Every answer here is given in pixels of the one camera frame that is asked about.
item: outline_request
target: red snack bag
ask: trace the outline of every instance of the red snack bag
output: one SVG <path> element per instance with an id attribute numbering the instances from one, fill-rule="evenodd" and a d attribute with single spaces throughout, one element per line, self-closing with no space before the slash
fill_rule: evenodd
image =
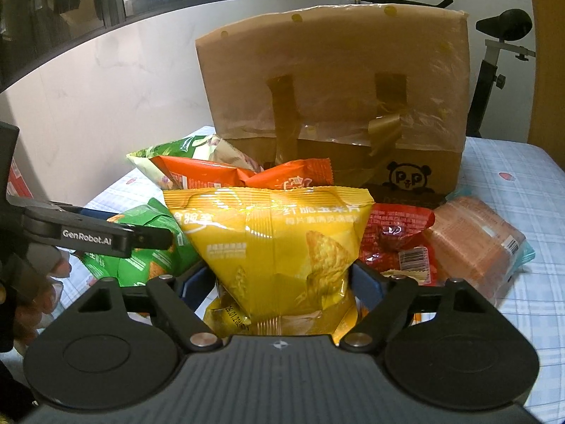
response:
<path id="1" fill-rule="evenodd" d="M 329 159 L 297 159 L 271 167 L 245 180 L 245 186 L 248 188 L 272 190 L 328 185 L 333 185 L 333 172 Z"/>
<path id="2" fill-rule="evenodd" d="M 156 156 L 151 162 L 180 189 L 244 187 L 244 180 L 255 175 L 248 169 L 201 159 Z"/>
<path id="3" fill-rule="evenodd" d="M 434 224 L 432 210 L 375 204 L 361 241 L 359 259 L 385 275 L 404 274 L 420 285 L 435 285 L 433 247 L 423 231 Z"/>

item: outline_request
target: orange snack bag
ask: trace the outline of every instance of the orange snack bag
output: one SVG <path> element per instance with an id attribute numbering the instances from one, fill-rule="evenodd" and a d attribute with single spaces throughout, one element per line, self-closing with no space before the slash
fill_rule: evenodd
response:
<path id="1" fill-rule="evenodd" d="M 151 162 L 179 189 L 244 187 L 245 180 L 255 175 L 248 169 L 201 159 L 156 156 Z"/>
<path id="2" fill-rule="evenodd" d="M 248 188 L 271 190 L 328 185 L 333 185 L 333 172 L 329 159 L 297 159 L 267 169 L 245 180 L 245 186 Z"/>

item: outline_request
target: ribbed gray surface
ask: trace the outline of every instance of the ribbed gray surface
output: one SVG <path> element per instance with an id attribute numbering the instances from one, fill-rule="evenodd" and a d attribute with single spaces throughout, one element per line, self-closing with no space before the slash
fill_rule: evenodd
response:
<path id="1" fill-rule="evenodd" d="M 287 343 L 282 349 L 276 347 L 280 347 L 281 341 Z M 470 415 L 421 404 L 389 384 L 371 357 L 344 352 L 328 336 L 236 336 L 220 351 L 189 357 L 171 384 L 137 406 L 98 415 L 71 414 L 43 407 L 25 424 L 349 422 L 529 424 L 537 421 L 518 407 Z"/>

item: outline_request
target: panda logo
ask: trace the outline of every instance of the panda logo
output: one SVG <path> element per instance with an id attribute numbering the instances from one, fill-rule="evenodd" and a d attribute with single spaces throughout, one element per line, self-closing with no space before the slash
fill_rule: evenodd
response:
<path id="1" fill-rule="evenodd" d="M 392 161 L 386 168 L 389 172 L 389 181 L 383 183 L 384 187 L 392 190 L 413 191 L 416 194 L 434 193 L 434 190 L 426 187 L 428 184 L 428 176 L 432 170 L 427 165 L 420 167 L 415 164 L 398 164 Z"/>

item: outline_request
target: round black disc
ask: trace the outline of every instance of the round black disc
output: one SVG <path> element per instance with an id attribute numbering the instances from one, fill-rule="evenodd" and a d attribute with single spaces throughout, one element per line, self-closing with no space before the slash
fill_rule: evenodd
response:
<path id="1" fill-rule="evenodd" d="M 77 410 L 122 408 L 171 377 L 177 348 L 161 330 L 132 320 L 89 326 L 88 315 L 83 324 L 68 326 L 66 336 L 46 331 L 30 345 L 25 376 L 43 400 Z"/>
<path id="2" fill-rule="evenodd" d="M 496 324 L 444 324 L 406 328 L 388 344 L 385 365 L 419 400 L 443 408 L 480 411 L 529 393 L 539 368 L 535 350 Z"/>

